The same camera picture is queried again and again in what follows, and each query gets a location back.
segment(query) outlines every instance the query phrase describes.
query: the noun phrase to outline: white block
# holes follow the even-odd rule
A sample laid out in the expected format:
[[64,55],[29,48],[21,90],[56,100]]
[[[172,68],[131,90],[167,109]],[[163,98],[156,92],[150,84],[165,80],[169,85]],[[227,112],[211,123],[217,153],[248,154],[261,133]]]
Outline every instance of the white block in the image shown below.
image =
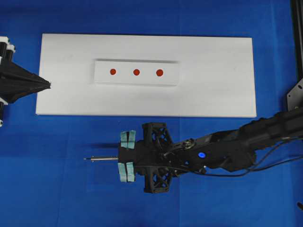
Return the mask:
[[94,80],[102,84],[176,86],[179,68],[177,62],[95,61]]
[[[176,61],[176,86],[96,84],[95,62]],[[43,34],[36,113],[255,117],[251,38]]]

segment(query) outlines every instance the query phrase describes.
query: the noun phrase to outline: robotic arm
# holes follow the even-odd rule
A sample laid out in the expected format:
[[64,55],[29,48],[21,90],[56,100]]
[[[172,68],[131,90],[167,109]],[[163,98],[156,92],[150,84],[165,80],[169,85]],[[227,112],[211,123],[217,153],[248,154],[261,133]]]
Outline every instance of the robotic arm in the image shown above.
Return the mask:
[[208,175],[206,167],[229,172],[246,169],[242,176],[254,171],[256,151],[303,136],[303,108],[279,112],[274,117],[252,121],[237,130],[219,131],[198,139],[174,143],[165,123],[143,125],[143,140],[134,142],[134,131],[121,136],[118,157],[92,157],[89,160],[118,159],[120,180],[135,181],[144,175],[144,192],[168,192],[173,177],[185,173]]

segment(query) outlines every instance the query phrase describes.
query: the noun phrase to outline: white board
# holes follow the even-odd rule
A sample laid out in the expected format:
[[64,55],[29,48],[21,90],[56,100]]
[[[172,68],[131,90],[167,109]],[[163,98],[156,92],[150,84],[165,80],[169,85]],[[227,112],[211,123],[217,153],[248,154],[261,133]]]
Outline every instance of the white board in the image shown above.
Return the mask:
[[[100,84],[96,61],[176,62],[176,86]],[[43,34],[36,113],[255,117],[251,38]]]

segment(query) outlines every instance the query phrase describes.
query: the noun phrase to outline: metal rod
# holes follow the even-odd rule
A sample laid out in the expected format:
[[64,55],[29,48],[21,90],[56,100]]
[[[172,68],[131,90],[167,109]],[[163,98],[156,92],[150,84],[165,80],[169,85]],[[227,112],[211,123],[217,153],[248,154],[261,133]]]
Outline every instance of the metal rod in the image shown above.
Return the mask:
[[108,160],[118,160],[116,156],[107,156],[107,157],[85,157],[84,160],[91,160],[93,161],[108,161]]

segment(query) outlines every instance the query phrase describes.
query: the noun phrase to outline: black cone end effector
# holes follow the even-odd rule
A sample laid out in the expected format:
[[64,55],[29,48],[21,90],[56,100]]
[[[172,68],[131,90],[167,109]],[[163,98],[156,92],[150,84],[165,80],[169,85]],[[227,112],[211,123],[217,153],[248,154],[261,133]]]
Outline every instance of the black cone end effector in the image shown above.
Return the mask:
[[50,82],[11,61],[0,58],[0,97],[8,103],[50,88]]

